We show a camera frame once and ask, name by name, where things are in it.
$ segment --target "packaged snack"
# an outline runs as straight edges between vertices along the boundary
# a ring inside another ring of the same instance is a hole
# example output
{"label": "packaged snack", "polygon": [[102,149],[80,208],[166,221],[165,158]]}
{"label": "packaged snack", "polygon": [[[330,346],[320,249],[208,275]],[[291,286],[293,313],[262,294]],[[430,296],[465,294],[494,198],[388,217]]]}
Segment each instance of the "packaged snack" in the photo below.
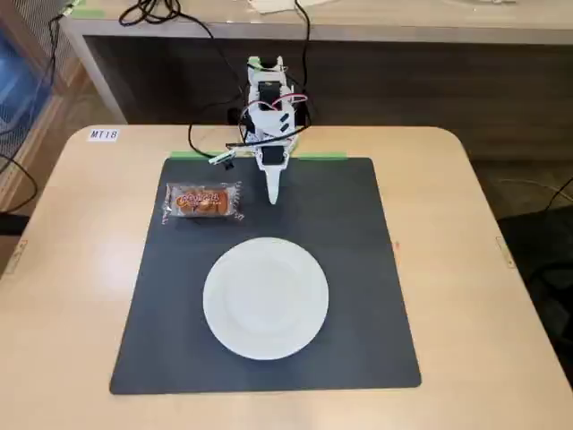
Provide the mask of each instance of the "packaged snack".
{"label": "packaged snack", "polygon": [[163,203],[163,223],[169,218],[242,218],[237,206],[241,183],[167,184]]}

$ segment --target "white robotic arm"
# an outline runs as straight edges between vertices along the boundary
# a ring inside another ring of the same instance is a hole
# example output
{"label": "white robotic arm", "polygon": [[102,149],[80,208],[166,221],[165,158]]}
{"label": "white robotic arm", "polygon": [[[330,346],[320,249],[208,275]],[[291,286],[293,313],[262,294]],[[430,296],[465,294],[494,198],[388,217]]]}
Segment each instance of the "white robotic arm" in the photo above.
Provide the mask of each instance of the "white robotic arm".
{"label": "white robotic arm", "polygon": [[[295,94],[288,87],[282,57],[269,66],[261,65],[258,57],[249,58],[249,102],[241,114],[251,119],[251,131],[244,135],[243,151],[251,152],[259,169],[265,173],[269,201],[278,199],[280,173],[288,166],[290,153],[296,146],[295,103],[306,96]],[[236,155],[235,150],[211,159],[211,164],[227,161]]]}

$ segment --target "table label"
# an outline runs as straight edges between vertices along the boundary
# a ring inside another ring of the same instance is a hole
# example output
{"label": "table label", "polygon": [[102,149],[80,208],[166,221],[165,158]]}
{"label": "table label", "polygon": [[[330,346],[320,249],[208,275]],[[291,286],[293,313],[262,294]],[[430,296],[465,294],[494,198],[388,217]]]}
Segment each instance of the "table label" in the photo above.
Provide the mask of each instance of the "table label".
{"label": "table label", "polygon": [[88,142],[115,142],[119,137],[119,130],[113,128],[92,128]]}
{"label": "table label", "polygon": [[20,262],[22,254],[24,254],[24,250],[26,249],[26,245],[28,241],[23,239],[14,249],[12,257],[10,261],[6,265],[6,269],[4,270],[4,275],[13,275],[16,272],[16,267],[18,267],[18,263]]}

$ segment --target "black placemat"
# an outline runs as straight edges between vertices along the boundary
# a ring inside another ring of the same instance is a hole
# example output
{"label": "black placemat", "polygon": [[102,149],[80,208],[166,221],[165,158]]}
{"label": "black placemat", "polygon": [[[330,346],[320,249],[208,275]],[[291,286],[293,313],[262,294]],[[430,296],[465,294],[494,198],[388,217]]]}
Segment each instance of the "black placemat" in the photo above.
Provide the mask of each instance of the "black placemat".
{"label": "black placemat", "polygon": [[[167,182],[236,180],[243,181],[244,220],[161,224]],[[254,237],[299,244],[329,282],[329,312],[316,338],[291,357],[268,362],[227,350],[202,310],[213,263]],[[268,202],[253,159],[238,159],[229,171],[204,160],[166,161],[111,392],[403,388],[420,382],[369,159],[292,159],[276,206]]]}

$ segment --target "beige tabletop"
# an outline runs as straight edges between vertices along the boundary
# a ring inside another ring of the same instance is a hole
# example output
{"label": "beige tabletop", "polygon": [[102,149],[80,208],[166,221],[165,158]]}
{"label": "beige tabletop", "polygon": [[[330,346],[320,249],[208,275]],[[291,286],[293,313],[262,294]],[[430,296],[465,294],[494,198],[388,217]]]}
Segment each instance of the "beige tabletop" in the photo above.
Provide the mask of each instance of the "beige tabletop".
{"label": "beige tabletop", "polygon": [[[260,14],[248,0],[180,0],[183,11],[208,23],[299,24],[294,12]],[[85,0],[77,18],[116,20],[136,0]],[[308,6],[316,26],[415,26],[455,28],[573,29],[569,0],[332,0]]]}
{"label": "beige tabletop", "polygon": [[[372,158],[420,387],[111,395],[159,172],[187,149],[186,127],[124,126],[116,142],[89,135],[68,142],[0,281],[3,429],[573,425],[571,390],[466,154],[435,128],[312,127],[298,149]],[[196,127],[194,139],[222,149],[236,129]]]}

